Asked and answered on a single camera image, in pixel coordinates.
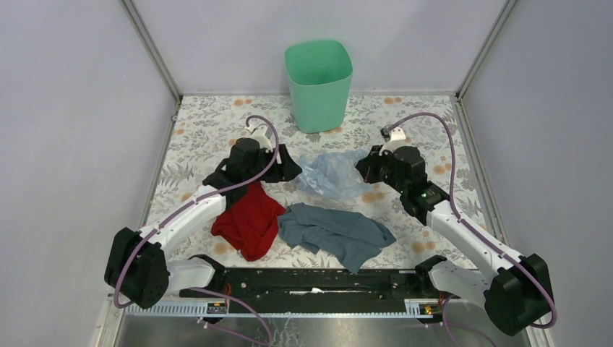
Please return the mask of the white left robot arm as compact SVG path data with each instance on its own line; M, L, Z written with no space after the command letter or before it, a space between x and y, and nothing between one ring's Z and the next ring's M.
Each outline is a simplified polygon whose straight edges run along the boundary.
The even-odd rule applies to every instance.
M203 256L170 261L170 253L196 228L242 200L251 183L291 181L301 172L284 144L266 148L254 138L239 139L194 197L159 222L116 233L103 276L113 288L115 306L148 309L166 294L192 288L208 297L220 294L224 278L213 261Z

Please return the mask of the grey-blue cloth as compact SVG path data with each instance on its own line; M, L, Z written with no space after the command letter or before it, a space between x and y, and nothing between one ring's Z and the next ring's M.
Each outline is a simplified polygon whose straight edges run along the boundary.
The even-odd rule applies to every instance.
M357 212L298 203L288 206L277 221L278 235L290 248L313 254L323 250L350 273L396 242L386 226Z

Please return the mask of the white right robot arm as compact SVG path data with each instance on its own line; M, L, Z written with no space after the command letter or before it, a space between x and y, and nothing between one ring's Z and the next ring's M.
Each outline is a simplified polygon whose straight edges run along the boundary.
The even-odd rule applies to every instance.
M554 305L548 266L537 254L528 257L509 248L457 209L451 196L431 182L415 147L394 152L374 146L356 164L366 183L384 183L400 195L404 210L444 236L476 266L456 267L442 256L416 266L414 286L421 296L455 294L486 312L502 333L516 335Z

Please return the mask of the green plastic trash bin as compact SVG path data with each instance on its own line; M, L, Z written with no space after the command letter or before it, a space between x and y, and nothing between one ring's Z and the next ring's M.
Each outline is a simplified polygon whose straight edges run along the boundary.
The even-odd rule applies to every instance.
M353 76L345 46L336 40L313 40L284 54L291 114L306 134L326 132L343 123Z

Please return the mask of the light blue plastic trash bag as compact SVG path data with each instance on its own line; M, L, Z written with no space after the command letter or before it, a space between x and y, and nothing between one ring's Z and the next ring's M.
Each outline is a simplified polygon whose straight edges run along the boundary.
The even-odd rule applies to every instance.
M302 172L296 178L296 185L307 194L337 200L370 192L372 186L364 182L355 168L368 153L361 149L323 153L313 158L301 156Z

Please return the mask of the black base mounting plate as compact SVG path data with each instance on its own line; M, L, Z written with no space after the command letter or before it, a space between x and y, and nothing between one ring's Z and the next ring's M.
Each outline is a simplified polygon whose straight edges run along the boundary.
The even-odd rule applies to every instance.
M392 314L406 300L440 304L438 291L414 270L230 267L217 272L209 292L240 299L260 314Z

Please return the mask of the red cloth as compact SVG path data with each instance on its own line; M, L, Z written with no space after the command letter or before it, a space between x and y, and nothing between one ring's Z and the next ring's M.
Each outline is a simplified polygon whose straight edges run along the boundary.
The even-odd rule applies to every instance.
M225 239L246 261L254 262L271 248L278 235L278 217L285 212L256 181L247 187L246 195L216 218L211 234Z

